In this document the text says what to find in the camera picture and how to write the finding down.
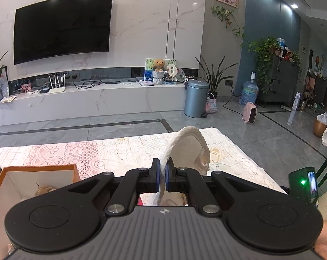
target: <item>screw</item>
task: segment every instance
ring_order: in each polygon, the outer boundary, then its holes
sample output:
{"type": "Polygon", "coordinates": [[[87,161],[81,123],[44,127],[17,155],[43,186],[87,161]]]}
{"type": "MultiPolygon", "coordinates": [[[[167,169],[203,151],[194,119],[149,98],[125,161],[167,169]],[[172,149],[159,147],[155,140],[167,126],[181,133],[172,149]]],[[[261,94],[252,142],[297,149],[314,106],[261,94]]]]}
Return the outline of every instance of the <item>screw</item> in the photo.
{"type": "Polygon", "coordinates": [[[203,206],[202,210],[206,213],[213,214],[219,212],[220,208],[219,206],[214,204],[207,204],[203,206]]]}
{"type": "Polygon", "coordinates": [[[121,204],[112,204],[108,206],[108,211],[110,213],[121,213],[125,210],[124,206],[121,204]]]}

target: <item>pink space heater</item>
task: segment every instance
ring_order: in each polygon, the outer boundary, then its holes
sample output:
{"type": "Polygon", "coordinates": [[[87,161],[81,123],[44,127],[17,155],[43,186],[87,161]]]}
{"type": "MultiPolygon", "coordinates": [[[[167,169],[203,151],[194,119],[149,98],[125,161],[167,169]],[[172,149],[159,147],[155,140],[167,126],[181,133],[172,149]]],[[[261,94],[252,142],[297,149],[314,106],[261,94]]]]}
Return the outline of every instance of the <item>pink space heater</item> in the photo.
{"type": "Polygon", "coordinates": [[[245,123],[254,123],[256,112],[256,106],[252,102],[248,102],[244,107],[242,119],[245,123]]]}

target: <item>phone screen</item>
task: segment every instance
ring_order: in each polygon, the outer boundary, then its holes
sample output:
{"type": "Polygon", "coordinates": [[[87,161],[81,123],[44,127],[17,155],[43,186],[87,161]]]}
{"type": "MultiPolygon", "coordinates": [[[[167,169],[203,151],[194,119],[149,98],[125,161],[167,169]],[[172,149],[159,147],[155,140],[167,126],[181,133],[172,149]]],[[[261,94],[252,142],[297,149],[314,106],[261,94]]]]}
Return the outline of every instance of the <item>phone screen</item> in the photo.
{"type": "Polygon", "coordinates": [[[311,189],[311,202],[313,202],[317,197],[317,180],[315,179],[315,173],[308,173],[308,181],[311,189]]]}

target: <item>gray tiled floor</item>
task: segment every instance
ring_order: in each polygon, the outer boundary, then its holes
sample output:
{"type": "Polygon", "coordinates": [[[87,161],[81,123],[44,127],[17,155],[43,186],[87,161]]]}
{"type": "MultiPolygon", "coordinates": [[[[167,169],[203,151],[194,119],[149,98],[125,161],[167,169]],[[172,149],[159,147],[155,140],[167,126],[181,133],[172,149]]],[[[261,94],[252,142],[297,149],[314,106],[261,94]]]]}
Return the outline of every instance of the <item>gray tiled floor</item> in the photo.
{"type": "MultiPolygon", "coordinates": [[[[327,147],[321,139],[314,136],[312,125],[315,114],[296,112],[291,125],[288,125],[290,112],[258,113],[254,124],[245,124],[241,115],[222,107],[218,102],[218,112],[207,118],[190,118],[182,111],[137,113],[97,117],[81,117],[76,119],[51,120],[17,124],[0,127],[0,133],[28,131],[31,133],[0,135],[0,147],[25,146],[47,143],[99,140],[158,134],[167,132],[159,122],[165,119],[174,131],[185,126],[197,128],[215,127],[228,136],[251,159],[279,184],[288,186],[288,174],[306,166],[320,167],[327,156],[327,147]],[[153,120],[156,122],[143,124],[127,124],[104,127],[92,127],[97,124],[133,122],[153,120]],[[77,127],[71,130],[49,131],[51,128],[77,127]]],[[[228,108],[242,112],[243,107],[237,102],[227,104],[228,108]]],[[[258,112],[275,112],[282,110],[280,106],[258,107],[258,112]]],[[[327,180],[321,192],[327,191],[327,180]]]]}
{"type": "Polygon", "coordinates": [[[167,133],[161,122],[89,128],[88,141],[167,133]]]}

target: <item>gray trash can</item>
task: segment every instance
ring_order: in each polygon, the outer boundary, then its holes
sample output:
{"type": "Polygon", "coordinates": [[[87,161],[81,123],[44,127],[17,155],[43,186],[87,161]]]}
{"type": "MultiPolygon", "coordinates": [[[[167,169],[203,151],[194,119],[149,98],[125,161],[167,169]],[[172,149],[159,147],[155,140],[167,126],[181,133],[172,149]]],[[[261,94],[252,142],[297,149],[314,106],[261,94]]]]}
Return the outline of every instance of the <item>gray trash can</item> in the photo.
{"type": "Polygon", "coordinates": [[[184,114],[189,117],[201,118],[206,107],[209,84],[204,81],[190,80],[187,82],[184,114]]]}

